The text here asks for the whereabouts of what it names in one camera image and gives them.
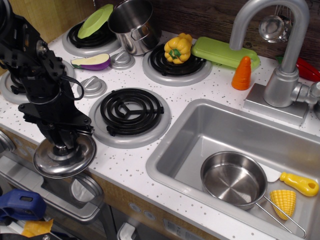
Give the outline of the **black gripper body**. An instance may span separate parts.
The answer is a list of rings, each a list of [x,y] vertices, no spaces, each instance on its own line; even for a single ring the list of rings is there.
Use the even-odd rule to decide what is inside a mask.
[[[70,83],[63,81],[54,98],[39,104],[22,103],[18,110],[24,113],[27,122],[52,124],[60,130],[92,135],[91,119],[76,108],[73,97]]]

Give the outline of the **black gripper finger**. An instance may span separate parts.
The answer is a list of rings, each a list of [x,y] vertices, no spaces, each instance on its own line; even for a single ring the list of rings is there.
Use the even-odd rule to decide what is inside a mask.
[[[65,130],[61,131],[61,139],[62,142],[65,144],[67,149],[73,149],[77,146],[77,139],[79,134],[73,130]]]
[[[56,126],[53,123],[37,122],[37,127],[45,138],[52,144],[58,145],[60,143],[60,135]]]

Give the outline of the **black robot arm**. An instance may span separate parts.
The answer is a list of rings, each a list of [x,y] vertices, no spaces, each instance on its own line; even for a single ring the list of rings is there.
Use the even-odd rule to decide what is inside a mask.
[[[84,96],[73,94],[71,83],[78,81],[7,0],[0,2],[0,60],[25,89],[28,102],[18,107],[25,121],[36,124],[50,143],[71,150],[80,134],[92,135],[91,119],[75,107]]]

